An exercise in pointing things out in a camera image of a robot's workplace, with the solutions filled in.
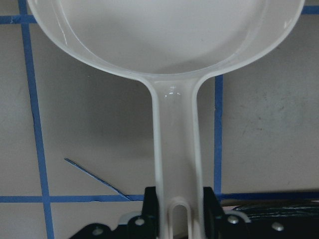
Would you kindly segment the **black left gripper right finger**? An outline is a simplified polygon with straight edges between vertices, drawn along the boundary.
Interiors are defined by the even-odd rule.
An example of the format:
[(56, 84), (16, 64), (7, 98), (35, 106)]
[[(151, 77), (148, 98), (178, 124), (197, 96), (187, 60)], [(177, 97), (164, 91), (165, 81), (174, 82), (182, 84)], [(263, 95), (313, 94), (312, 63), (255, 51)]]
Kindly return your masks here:
[(218, 220), (223, 217), (224, 211), (211, 187), (203, 188), (203, 212), (206, 238), (217, 239), (219, 236)]

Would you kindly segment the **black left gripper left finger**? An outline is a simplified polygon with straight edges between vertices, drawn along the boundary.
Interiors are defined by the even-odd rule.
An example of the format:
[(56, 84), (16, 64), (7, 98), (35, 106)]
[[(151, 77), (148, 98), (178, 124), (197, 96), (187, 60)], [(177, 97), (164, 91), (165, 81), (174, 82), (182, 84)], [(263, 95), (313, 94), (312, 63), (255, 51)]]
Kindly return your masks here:
[(155, 187), (146, 187), (142, 207), (142, 230), (145, 239), (157, 239), (159, 236), (159, 202)]

